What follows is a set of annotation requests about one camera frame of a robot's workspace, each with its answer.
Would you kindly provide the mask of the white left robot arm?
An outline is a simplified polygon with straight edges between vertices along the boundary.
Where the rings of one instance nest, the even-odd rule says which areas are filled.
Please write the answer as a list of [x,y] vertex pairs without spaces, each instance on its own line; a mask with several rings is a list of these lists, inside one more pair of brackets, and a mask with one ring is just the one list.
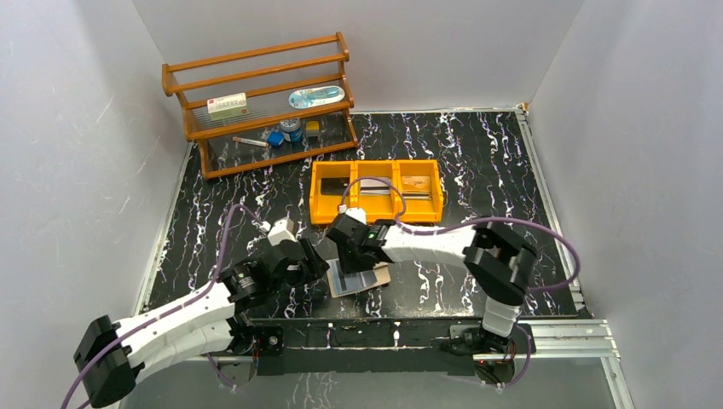
[[261,337],[244,313],[329,269],[310,241],[294,238],[289,227],[287,218],[275,222],[266,250],[184,297],[118,321],[106,315],[92,320],[72,356],[85,405],[111,406],[145,378],[197,355],[250,351]]

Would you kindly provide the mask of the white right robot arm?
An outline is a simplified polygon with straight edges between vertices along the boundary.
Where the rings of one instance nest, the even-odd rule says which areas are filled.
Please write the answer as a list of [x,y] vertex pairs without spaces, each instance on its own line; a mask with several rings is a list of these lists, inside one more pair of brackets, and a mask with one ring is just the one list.
[[434,262],[465,268],[486,296],[476,330],[454,330],[454,354],[504,354],[514,340],[532,281],[536,248],[503,222],[470,222],[457,228],[412,227],[396,220],[366,224],[353,210],[337,215],[326,231],[343,272],[385,263]]

